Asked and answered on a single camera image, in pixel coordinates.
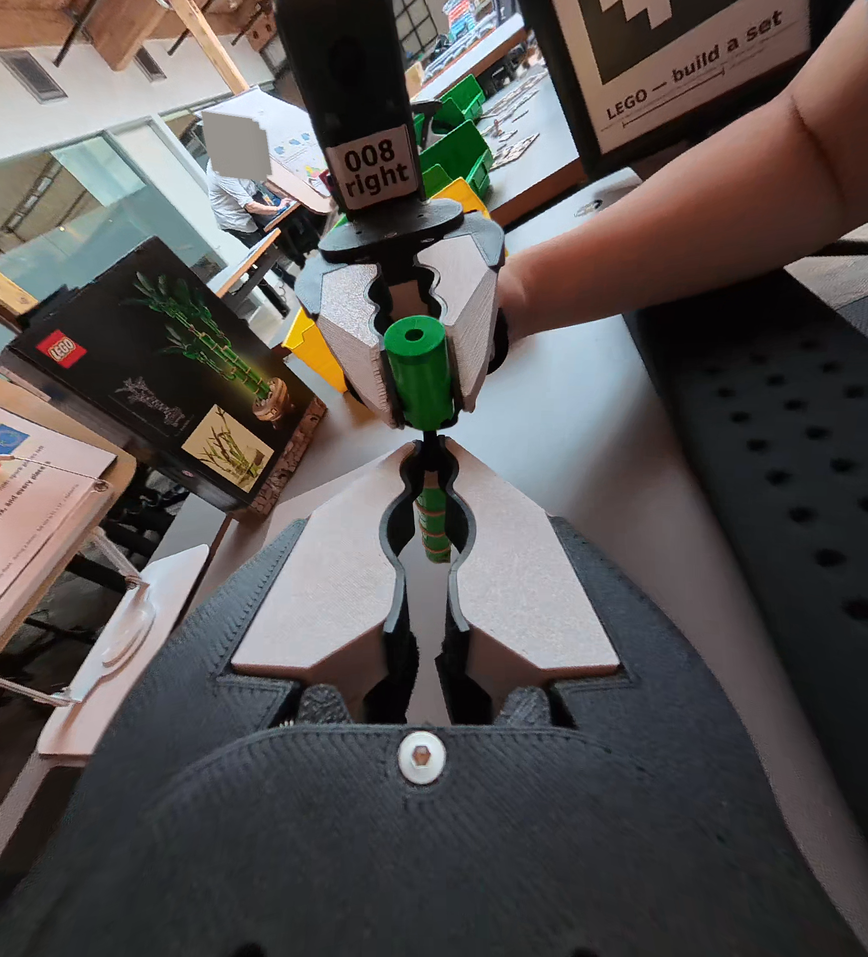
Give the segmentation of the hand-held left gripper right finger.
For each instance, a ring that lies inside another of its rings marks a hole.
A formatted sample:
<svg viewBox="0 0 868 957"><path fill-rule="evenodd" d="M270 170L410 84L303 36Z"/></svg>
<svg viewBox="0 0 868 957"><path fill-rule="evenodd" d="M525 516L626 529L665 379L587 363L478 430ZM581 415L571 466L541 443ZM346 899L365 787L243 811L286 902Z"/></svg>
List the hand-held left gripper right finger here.
<svg viewBox="0 0 868 957"><path fill-rule="evenodd" d="M436 668L452 722L491 722L519 688L622 675L551 516L449 437L437 475L450 558Z"/></svg>

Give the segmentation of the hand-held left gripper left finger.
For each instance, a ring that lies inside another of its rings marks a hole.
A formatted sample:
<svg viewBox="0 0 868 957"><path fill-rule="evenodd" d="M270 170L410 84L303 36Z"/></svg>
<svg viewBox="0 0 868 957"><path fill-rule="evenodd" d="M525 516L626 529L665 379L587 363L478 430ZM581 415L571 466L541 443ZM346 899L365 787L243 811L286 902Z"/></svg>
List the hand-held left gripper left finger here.
<svg viewBox="0 0 868 957"><path fill-rule="evenodd" d="M417 441L315 509L231 659L247 676L328 684L357 719L404 722L419 653L401 553L416 535Z"/></svg>

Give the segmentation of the green cylinder brick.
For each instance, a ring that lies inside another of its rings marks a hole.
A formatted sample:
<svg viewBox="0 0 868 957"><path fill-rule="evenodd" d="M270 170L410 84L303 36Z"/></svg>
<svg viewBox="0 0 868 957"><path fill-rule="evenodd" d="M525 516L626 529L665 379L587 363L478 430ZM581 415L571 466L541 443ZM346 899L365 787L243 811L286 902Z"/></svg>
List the green cylinder brick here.
<svg viewBox="0 0 868 957"><path fill-rule="evenodd" d="M427 315L395 321L383 345L407 425L437 432L454 414L444 327Z"/></svg>

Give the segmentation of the green stalk with tan rings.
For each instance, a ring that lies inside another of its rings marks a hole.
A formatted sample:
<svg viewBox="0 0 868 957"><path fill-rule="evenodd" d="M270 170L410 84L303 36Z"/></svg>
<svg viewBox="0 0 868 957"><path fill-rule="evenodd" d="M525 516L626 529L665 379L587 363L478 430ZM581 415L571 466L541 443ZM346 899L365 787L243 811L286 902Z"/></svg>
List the green stalk with tan rings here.
<svg viewBox="0 0 868 957"><path fill-rule="evenodd" d="M446 495L437 484L422 489L415 499L418 527L428 560L434 564L449 564L452 544L446 532Z"/></svg>

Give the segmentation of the person's right forearm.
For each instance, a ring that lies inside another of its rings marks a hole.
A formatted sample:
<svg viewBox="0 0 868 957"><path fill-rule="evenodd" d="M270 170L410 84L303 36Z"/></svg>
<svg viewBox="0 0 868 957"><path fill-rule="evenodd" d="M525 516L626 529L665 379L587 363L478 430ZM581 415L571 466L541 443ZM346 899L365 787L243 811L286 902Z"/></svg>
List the person's right forearm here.
<svg viewBox="0 0 868 957"><path fill-rule="evenodd" d="M866 223L868 10L854 2L771 101L511 257L510 344L753 278Z"/></svg>

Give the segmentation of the grey desk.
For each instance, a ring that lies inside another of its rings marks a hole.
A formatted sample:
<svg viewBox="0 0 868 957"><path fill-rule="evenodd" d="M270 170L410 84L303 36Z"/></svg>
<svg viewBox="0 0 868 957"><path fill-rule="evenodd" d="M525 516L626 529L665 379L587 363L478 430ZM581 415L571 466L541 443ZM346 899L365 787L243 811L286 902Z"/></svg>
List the grey desk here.
<svg viewBox="0 0 868 957"><path fill-rule="evenodd" d="M317 509L284 521L294 496L129 691L0 910L0 955L868 955L867 842L784 676L751 737L601 535L648 477L628 410L587 402L636 359L625 333L536 342L619 365L514 348L448 434L551 516L620 677L424 726L235 672Z"/></svg>

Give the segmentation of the yellow plastic bin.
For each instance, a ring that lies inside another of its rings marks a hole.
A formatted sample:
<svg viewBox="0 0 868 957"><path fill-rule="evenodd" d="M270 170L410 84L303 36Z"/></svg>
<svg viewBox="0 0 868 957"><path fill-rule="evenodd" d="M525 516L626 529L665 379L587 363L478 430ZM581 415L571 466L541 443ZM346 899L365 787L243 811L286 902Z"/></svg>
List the yellow plastic bin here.
<svg viewBox="0 0 868 957"><path fill-rule="evenodd" d="M485 203L466 180L461 177L444 185L440 191L435 193L435 198L451 198L461 203L464 212L479 211L490 219L490 213ZM282 343L299 361L308 365L333 389L338 392L349 391L354 394L353 388L346 384L343 370L335 360L323 335L303 307L300 307L295 314Z"/></svg>

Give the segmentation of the white poster board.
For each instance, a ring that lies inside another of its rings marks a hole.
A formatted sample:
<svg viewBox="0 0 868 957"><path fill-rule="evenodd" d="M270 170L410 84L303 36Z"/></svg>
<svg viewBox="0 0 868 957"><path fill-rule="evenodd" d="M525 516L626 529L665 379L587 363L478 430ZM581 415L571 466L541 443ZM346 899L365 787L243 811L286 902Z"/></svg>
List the white poster board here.
<svg viewBox="0 0 868 957"><path fill-rule="evenodd" d="M224 176L268 183L310 211L332 212L327 169L306 111L258 87L203 108L209 159Z"/></svg>

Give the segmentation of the green plastic bin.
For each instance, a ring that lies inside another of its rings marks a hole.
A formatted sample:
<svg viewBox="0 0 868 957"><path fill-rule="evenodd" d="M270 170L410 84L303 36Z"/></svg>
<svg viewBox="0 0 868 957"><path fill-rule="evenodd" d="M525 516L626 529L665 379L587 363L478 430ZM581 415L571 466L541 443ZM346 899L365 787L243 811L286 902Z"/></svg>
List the green plastic bin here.
<svg viewBox="0 0 868 957"><path fill-rule="evenodd" d="M432 128L443 135L465 122L476 123L483 114L486 95L474 75L468 75L454 84L452 88L426 101L417 101L413 104L416 117L430 115L424 108L440 103L437 113L432 114Z"/></svg>
<svg viewBox="0 0 868 957"><path fill-rule="evenodd" d="M458 178L484 199L489 189L493 154L473 121L466 121L420 153L428 198Z"/></svg>

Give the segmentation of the wooden cutout pieces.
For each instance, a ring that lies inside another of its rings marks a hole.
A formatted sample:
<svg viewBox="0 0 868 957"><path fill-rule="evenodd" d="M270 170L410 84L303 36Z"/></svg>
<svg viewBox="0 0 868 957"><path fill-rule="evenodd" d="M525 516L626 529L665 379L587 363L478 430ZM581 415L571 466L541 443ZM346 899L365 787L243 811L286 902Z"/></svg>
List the wooden cutout pieces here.
<svg viewBox="0 0 868 957"><path fill-rule="evenodd" d="M539 138L528 128L530 106L547 73L535 74L499 98L486 103L478 129L488 144L494 168L517 161Z"/></svg>

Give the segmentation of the grey background table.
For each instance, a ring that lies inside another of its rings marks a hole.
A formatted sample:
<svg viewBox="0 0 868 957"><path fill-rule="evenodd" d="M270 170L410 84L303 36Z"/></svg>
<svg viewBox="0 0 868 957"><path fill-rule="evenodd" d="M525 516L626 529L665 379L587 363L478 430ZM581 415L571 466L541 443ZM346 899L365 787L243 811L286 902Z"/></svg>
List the grey background table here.
<svg viewBox="0 0 868 957"><path fill-rule="evenodd" d="M523 17L515 13L424 86L407 74L411 100L440 99L467 75L484 76L489 67L500 66L504 54L527 40ZM495 166L489 174L487 206L502 225L520 225L587 182L557 92L540 61L495 90L477 126L492 150L537 137L519 159Z"/></svg>

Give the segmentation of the black toy set box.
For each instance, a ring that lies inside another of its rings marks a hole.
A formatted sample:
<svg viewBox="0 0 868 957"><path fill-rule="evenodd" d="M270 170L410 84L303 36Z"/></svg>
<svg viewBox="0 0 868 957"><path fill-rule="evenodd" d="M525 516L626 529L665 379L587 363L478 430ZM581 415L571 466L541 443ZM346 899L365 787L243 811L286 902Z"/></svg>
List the black toy set box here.
<svg viewBox="0 0 868 957"><path fill-rule="evenodd" d="M326 412L157 237L24 318L2 375L236 520L271 513Z"/></svg>

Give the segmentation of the black perforated panel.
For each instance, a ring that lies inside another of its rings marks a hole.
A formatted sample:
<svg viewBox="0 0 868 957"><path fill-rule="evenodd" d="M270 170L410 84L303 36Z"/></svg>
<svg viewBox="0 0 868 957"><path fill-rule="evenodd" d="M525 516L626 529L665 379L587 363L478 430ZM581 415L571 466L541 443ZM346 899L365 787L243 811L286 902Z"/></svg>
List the black perforated panel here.
<svg viewBox="0 0 868 957"><path fill-rule="evenodd" d="M868 339L785 270L622 316L868 844Z"/></svg>

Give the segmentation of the printed instruction sheet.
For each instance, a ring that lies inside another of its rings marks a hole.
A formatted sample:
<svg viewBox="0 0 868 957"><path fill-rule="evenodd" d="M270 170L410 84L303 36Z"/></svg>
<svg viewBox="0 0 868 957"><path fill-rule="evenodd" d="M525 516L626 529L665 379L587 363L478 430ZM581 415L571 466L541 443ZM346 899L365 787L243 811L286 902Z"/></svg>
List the printed instruction sheet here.
<svg viewBox="0 0 868 957"><path fill-rule="evenodd" d="M117 456L0 408L0 602L95 503Z"/></svg>

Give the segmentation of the framed marker sign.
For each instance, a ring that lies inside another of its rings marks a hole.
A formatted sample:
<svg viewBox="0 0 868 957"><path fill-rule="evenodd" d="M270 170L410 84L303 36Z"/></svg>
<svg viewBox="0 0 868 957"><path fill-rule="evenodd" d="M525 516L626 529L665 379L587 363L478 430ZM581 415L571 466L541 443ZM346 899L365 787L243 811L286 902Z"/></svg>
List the framed marker sign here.
<svg viewBox="0 0 868 957"><path fill-rule="evenodd" d="M814 47L806 1L521 5L592 179L727 124Z"/></svg>

